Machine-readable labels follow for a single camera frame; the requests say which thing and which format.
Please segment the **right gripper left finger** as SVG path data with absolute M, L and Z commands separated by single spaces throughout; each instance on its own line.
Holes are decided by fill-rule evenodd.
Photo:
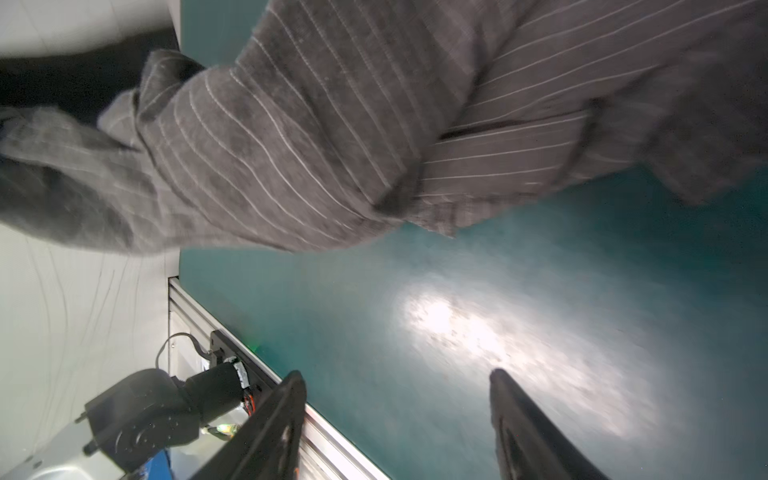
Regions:
M 290 372 L 191 479 L 296 479 L 306 400 L 302 375 Z

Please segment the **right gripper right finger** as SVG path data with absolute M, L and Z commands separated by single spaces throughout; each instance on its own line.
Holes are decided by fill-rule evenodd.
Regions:
M 607 480 L 505 370 L 493 370 L 489 380 L 491 424 L 503 479 Z

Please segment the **grey pinstriped long sleeve shirt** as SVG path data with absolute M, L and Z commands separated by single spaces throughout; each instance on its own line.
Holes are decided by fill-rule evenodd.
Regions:
M 102 251 L 451 235 L 638 163 L 701 204 L 767 161 L 763 1 L 272 1 L 88 123 L 33 76 L 1 75 L 1 221 Z

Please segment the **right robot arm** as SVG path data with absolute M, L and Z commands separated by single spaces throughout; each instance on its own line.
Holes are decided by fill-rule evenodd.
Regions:
M 202 427 L 245 397 L 237 369 L 223 363 L 181 381 L 159 369 L 126 377 L 84 407 L 92 438 L 86 455 L 101 452 L 125 473 L 158 452 L 187 445 Z M 197 479 L 293 479 L 307 400 L 293 371 L 267 392 Z M 603 473 L 549 420 L 504 370 L 490 375 L 492 425 L 505 479 L 601 479 Z

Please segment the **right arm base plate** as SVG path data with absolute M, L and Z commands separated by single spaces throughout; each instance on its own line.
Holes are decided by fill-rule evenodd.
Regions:
M 233 363 L 241 385 L 256 400 L 274 390 L 281 378 L 227 330 L 210 333 L 210 366 Z

